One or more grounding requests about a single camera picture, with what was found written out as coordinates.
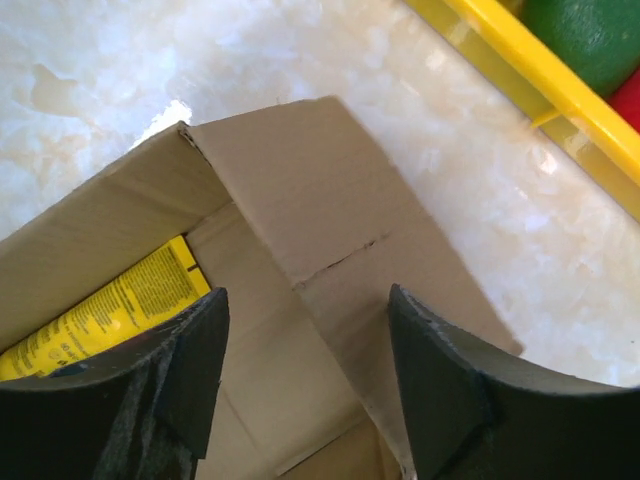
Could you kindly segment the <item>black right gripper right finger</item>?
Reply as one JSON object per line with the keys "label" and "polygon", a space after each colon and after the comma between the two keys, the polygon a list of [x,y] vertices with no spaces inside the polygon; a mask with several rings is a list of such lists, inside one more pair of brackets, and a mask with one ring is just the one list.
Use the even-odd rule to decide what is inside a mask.
{"label": "black right gripper right finger", "polygon": [[509,354],[400,286],[388,303],[395,371],[420,479],[635,479],[639,391]]}

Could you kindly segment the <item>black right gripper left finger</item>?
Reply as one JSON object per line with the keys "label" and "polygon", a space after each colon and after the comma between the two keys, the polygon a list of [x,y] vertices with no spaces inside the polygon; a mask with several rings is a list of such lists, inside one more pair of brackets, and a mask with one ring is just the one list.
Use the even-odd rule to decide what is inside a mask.
{"label": "black right gripper left finger", "polygon": [[228,294],[217,288],[86,361],[2,383],[2,478],[194,478],[228,334]]}

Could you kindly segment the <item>brown cardboard express box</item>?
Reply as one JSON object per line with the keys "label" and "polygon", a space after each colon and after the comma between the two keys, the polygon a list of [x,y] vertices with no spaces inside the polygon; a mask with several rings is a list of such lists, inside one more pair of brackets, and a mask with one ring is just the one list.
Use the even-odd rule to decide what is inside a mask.
{"label": "brown cardboard express box", "polygon": [[227,290],[231,314],[201,479],[413,474],[386,313],[395,284],[522,350],[331,96],[168,128],[3,240],[2,346],[177,235]]}

